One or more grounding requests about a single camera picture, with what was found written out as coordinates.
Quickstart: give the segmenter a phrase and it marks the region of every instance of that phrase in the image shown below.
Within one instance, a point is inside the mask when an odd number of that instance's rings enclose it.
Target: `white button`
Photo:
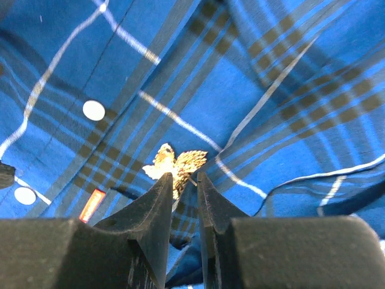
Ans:
[[[26,187],[15,189],[14,197],[23,205],[32,205],[36,201],[36,194],[34,191]]]
[[[90,120],[102,120],[104,115],[106,114],[106,110],[103,105],[97,101],[86,101],[83,105],[83,113]]]
[[[107,10],[106,3],[103,3],[102,5],[99,6],[99,11],[100,12],[104,13],[104,12],[106,12],[106,10]]]

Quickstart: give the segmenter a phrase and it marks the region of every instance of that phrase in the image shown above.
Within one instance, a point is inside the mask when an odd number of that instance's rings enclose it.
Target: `gold leaf pin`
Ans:
[[[152,179],[159,179],[164,173],[172,173],[173,198],[178,199],[189,179],[195,183],[190,176],[207,162],[206,155],[207,152],[203,151],[182,152],[175,160],[174,150],[165,143],[152,161],[154,165],[144,166],[143,170]]]

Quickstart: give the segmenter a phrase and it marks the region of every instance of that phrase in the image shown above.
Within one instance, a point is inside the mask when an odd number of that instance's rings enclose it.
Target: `white stripe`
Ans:
[[[181,127],[187,129],[189,132],[193,133],[200,139],[207,142],[209,145],[211,145],[216,151],[220,152],[222,148],[217,145],[211,138],[206,136],[204,133],[200,132],[198,129],[190,125],[189,123],[185,122],[183,119],[181,119],[174,111],[170,110],[169,108],[165,107],[164,105],[160,104],[158,101],[156,101],[151,95],[148,95],[146,92],[140,90],[139,96],[147,101],[150,105],[155,107],[157,110],[168,116],[169,118],[173,119],[178,125]]]
[[[246,115],[246,117],[241,121],[241,123],[235,128],[232,135],[229,138],[224,149],[227,149],[232,143],[235,141],[236,137],[241,133],[241,131],[245,128],[245,126],[251,121],[251,119],[258,113],[258,111],[265,105],[266,101],[270,98],[270,96],[275,92],[277,87],[282,83],[282,81],[287,77],[290,71],[295,67],[295,65],[299,62],[302,56],[306,53],[306,51],[313,45],[315,40],[318,38],[316,36],[304,49],[298,54],[298,56],[285,68],[282,70],[281,74],[277,77],[277,79],[273,82],[273,84],[269,87],[269,89],[263,94],[263,96],[259,99],[255,107]]]
[[[100,5],[101,1],[99,0],[92,0],[96,5]],[[134,50],[136,50],[138,53],[146,57],[148,60],[150,60],[155,65],[158,65],[161,62],[161,59],[153,53],[151,50],[147,49],[142,43],[140,43],[137,39],[135,39],[131,34],[129,34],[124,28],[122,28],[118,23],[115,21],[114,16],[112,15],[111,11],[107,9],[105,12],[103,12],[104,18],[108,21],[109,25],[111,26],[111,29],[116,32],[116,34],[123,39],[129,46],[131,46]]]
[[[0,146],[0,159],[4,156],[5,151],[16,141],[18,140],[26,131],[26,127],[28,125],[28,119],[31,115],[31,112],[42,93],[44,86],[47,83],[47,80],[54,72],[57,64],[59,63],[61,57],[63,56],[64,52],[70,45],[71,41],[86,27],[92,24],[94,20],[101,14],[99,11],[99,8],[95,10],[95,12],[87,18],[85,21],[83,21],[79,26],[77,26],[71,33],[71,35],[68,37],[66,42],[60,47],[59,51],[55,54],[54,58],[52,59],[51,63],[49,64],[46,72],[42,75],[42,77],[37,81],[34,88],[32,89],[31,94],[29,95],[27,105],[24,109],[24,117],[23,122],[21,126],[14,132],[12,135],[10,135]]]
[[[176,207],[178,207],[178,204],[179,204],[179,200],[180,200],[180,198],[178,198],[178,199],[175,201],[175,203],[173,203],[173,207],[172,207],[172,209],[171,209],[171,212],[173,212],[173,211],[176,210]]]
[[[267,197],[267,195],[261,189],[244,182],[243,180],[239,179],[236,175],[234,175],[234,173],[228,167],[226,167],[224,163],[222,163],[219,155],[215,157],[215,163],[237,185],[249,188],[253,192],[257,193],[259,196],[261,196],[263,199]]]
[[[281,185],[286,185],[286,184],[288,184],[290,182],[302,181],[304,179],[320,178],[320,177],[323,177],[323,176],[347,175],[349,173],[353,173],[353,172],[356,172],[356,171],[359,171],[359,170],[370,168],[370,167],[372,167],[372,166],[382,162],[384,159],[385,159],[385,154],[379,156],[378,158],[376,158],[375,160],[371,161],[370,163],[360,164],[358,166],[348,167],[346,169],[334,170],[334,171],[328,172],[328,173],[315,173],[315,174],[309,175],[309,176],[300,176],[298,178],[295,178],[295,179],[292,179],[290,181],[284,182],[283,184],[280,184],[278,187],[280,187]]]
[[[335,180],[335,182],[333,183],[333,185],[331,186],[331,189],[329,191],[329,193],[326,195],[325,198],[323,198],[323,200],[321,201],[321,203],[319,204],[319,207],[317,208],[317,212],[318,212],[318,216],[320,217],[323,217],[324,216],[324,208],[323,206],[326,205],[327,203],[329,203],[329,200],[335,196],[335,194],[337,193],[338,189],[340,188],[342,182],[344,181],[344,179],[346,179],[347,176],[338,176]]]
[[[14,177],[14,180],[19,184],[21,185],[22,187],[26,187],[26,188],[30,188],[32,191],[34,191],[34,193],[36,194],[36,196],[38,196],[44,203],[46,203],[47,205],[50,205],[51,204],[51,201],[49,199],[47,199],[46,197],[44,197],[44,195],[42,195],[41,193],[39,193],[37,190],[34,190],[33,188],[31,188],[30,185],[28,185],[25,181],[23,181],[22,179],[19,179],[18,177]]]

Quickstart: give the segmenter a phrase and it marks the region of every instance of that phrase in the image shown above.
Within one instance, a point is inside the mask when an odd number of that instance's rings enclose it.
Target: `blue plaid shirt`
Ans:
[[[9,8],[0,158],[16,182],[0,190],[1,218],[78,217],[98,188],[106,198],[93,225],[154,184],[142,167],[169,143],[177,155],[208,151],[200,170],[250,216],[353,214],[385,239],[383,0]],[[84,115],[89,100],[105,108],[102,120]],[[37,200],[18,202],[19,187]],[[192,183],[171,227],[168,280],[201,282]]]

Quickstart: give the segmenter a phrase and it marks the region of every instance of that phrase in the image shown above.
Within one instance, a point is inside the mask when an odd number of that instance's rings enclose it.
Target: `gold brooch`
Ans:
[[[182,152],[175,160],[174,150],[168,143],[165,143],[152,161],[154,165],[144,166],[143,170],[152,179],[159,179],[164,173],[172,173],[173,197],[178,199],[191,174],[207,162],[206,155],[207,152],[203,151]]]

